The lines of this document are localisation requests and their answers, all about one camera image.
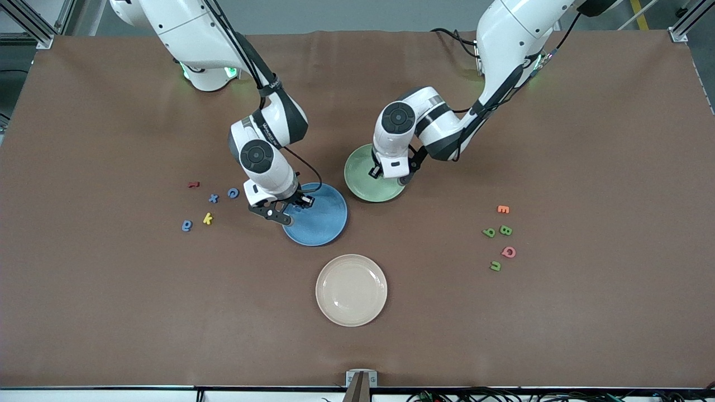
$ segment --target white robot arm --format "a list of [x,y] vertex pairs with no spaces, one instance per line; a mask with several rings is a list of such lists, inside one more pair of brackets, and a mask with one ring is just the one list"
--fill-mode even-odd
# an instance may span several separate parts
[[[595,16],[622,0],[579,0],[578,10]],[[485,77],[482,94],[461,119],[432,87],[419,87],[390,103],[375,125],[369,172],[399,177],[406,185],[427,155],[457,161],[494,110],[510,99],[539,66],[552,26],[574,0],[495,0],[477,27],[477,48]],[[409,156],[415,135],[422,143]]]
[[[279,149],[300,141],[308,123],[303,110],[283,89],[251,43],[233,30],[215,0],[109,0],[128,24],[153,29],[169,53],[182,64],[191,83],[202,91],[223,88],[240,69],[256,81],[261,105],[233,124],[229,149],[249,179],[244,190],[249,210],[282,225],[288,204],[311,207],[313,198],[300,189],[297,175]],[[265,100],[270,103],[264,107]]]

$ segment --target plate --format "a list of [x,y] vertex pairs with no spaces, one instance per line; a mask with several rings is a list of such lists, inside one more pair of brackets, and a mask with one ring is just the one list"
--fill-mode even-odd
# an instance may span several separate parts
[[373,146],[363,145],[350,154],[345,162],[345,183],[353,194],[370,202],[384,202],[397,197],[404,189],[398,178],[373,179],[368,173],[375,166]]
[[346,254],[320,271],[315,299],[328,320],[344,327],[359,327],[374,320],[388,299],[383,271],[362,255]]
[[[318,183],[301,186],[312,190]],[[320,190],[311,192],[315,198],[310,208],[288,205],[283,211],[293,218],[291,226],[283,226],[285,234],[300,245],[310,247],[332,242],[342,233],[347,223],[347,204],[345,198],[333,186],[322,184]]]

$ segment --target white plate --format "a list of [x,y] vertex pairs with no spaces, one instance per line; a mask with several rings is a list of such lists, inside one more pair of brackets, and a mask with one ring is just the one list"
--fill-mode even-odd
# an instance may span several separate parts
[[341,255],[320,271],[315,284],[320,311],[344,327],[359,327],[374,320],[388,299],[383,271],[370,258]]

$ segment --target black cable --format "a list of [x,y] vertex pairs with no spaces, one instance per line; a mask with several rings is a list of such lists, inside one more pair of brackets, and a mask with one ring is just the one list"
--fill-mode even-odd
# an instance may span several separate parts
[[446,396],[446,395],[443,394],[443,393],[435,393],[435,395],[436,395],[437,398],[439,398],[442,402],[454,402],[454,401],[452,401],[452,399],[451,399],[450,397]]
[[[218,9],[218,11],[214,9],[211,3],[211,1],[206,1],[206,5],[209,7],[209,10],[214,15],[214,17],[216,17],[216,21],[218,21],[219,25],[223,28],[224,32],[226,33],[226,36],[228,36],[228,39],[231,41],[231,44],[233,45],[234,49],[236,49],[236,52],[238,52],[238,55],[241,57],[243,63],[246,64],[248,72],[251,74],[251,76],[253,77],[253,81],[256,83],[256,87],[258,89],[263,88],[263,83],[261,82],[260,78],[258,78],[256,65],[253,63],[252,60],[248,58],[247,54],[244,54],[243,49],[241,49],[241,46],[239,46],[236,42],[236,38],[234,38],[235,30],[231,25],[231,21],[228,20],[226,14],[224,14],[223,9],[221,8],[221,5],[217,1],[214,1],[214,3],[216,4],[216,8]],[[263,109],[264,106],[265,98],[261,97],[258,109]]]
[[513,393],[513,392],[511,392],[511,391],[507,391],[506,389],[503,389],[503,390],[501,390],[501,391],[502,391],[504,394],[508,394],[508,395],[511,395],[511,396],[515,397],[519,402],[523,402],[523,401],[521,400],[521,397],[520,397],[519,395],[516,395],[515,393]]
[[476,53],[472,53],[469,51],[469,49],[467,49],[467,46],[464,44],[465,40],[462,39],[461,36],[459,36],[459,32],[456,29],[454,30],[454,34],[457,36],[457,40],[459,41],[459,44],[462,45],[462,49],[464,49],[464,51],[467,52],[467,54],[469,54],[470,56],[474,57],[475,59],[478,59],[479,56],[477,56]]
[[[487,109],[487,112],[493,112],[494,110],[496,110],[497,107],[499,107],[499,106],[505,104],[506,102],[511,101],[511,98],[513,98],[513,97],[514,97],[514,94],[512,94],[509,98],[504,99],[503,101],[501,101],[501,102],[495,104],[494,106],[490,107],[489,109]],[[463,112],[467,112],[468,110],[469,110],[469,109],[465,109],[465,110],[453,110],[453,112],[455,112],[455,113],[463,113]],[[461,141],[461,140],[458,140],[458,141],[457,141],[457,155],[454,156],[454,159],[452,160],[453,162],[459,162],[459,156],[461,156],[461,154],[462,154],[462,143],[464,143],[464,141]],[[502,397],[503,397],[504,399],[506,399],[507,402],[511,402],[511,399],[507,398],[506,396],[502,395]]]
[[563,38],[561,38],[561,41],[556,45],[556,50],[559,50],[561,48],[561,45],[566,41],[566,38],[568,38],[568,35],[571,33],[571,30],[574,28],[576,25],[576,22],[578,21],[578,18],[581,16],[581,13],[578,13],[576,15],[576,18],[573,19],[573,22],[571,23],[571,26],[568,28],[566,31],[566,35],[563,35]]
[[448,31],[447,29],[444,29],[444,28],[434,28],[434,29],[431,30],[430,32],[444,32],[445,34],[451,36],[452,39],[454,39],[454,40],[461,41],[461,42],[464,43],[464,44],[474,44],[474,42],[470,42],[470,41],[468,41],[468,40],[466,40],[466,39],[462,39],[462,38],[460,38],[460,37],[458,36],[458,34],[453,33],[453,32],[450,32],[450,31]]
[[462,37],[459,35],[459,31],[457,31],[456,29],[454,30],[454,32],[449,32],[447,29],[444,29],[444,28],[434,28],[430,32],[444,32],[445,34],[451,36],[452,39],[459,41],[459,44],[462,45],[462,49],[464,49],[464,51],[467,52],[467,54],[474,57],[475,59],[479,58],[479,56],[472,53],[469,49],[467,49],[467,46],[465,46],[466,44],[474,46],[474,42],[468,41],[466,39],[462,39]]
[[308,168],[310,168],[310,170],[312,170],[313,173],[315,173],[315,175],[317,176],[318,184],[317,184],[317,187],[316,187],[316,188],[314,188],[314,189],[312,189],[312,190],[300,190],[300,192],[303,193],[303,194],[308,194],[308,193],[316,192],[316,191],[320,190],[320,188],[322,187],[322,177],[320,176],[320,173],[318,173],[317,170],[316,170],[310,163],[306,162],[306,161],[305,161],[303,158],[301,158],[298,154],[296,154],[295,152],[293,152],[289,147],[283,147],[283,149],[285,149],[286,151],[290,152],[290,154],[293,155],[294,157],[296,157],[299,161],[303,162],[303,164],[304,164],[305,166],[308,166]]

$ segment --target green light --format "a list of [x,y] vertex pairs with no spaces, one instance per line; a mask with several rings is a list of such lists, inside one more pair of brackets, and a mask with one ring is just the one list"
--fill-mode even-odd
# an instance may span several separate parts
[[541,67],[541,59],[543,58],[543,55],[539,54],[538,59],[536,59],[536,63],[534,63],[534,71],[538,70],[539,67]]
[[184,78],[190,80],[189,73],[186,72],[186,66],[184,65],[184,63],[180,62],[179,65],[181,66],[181,70],[184,71]]

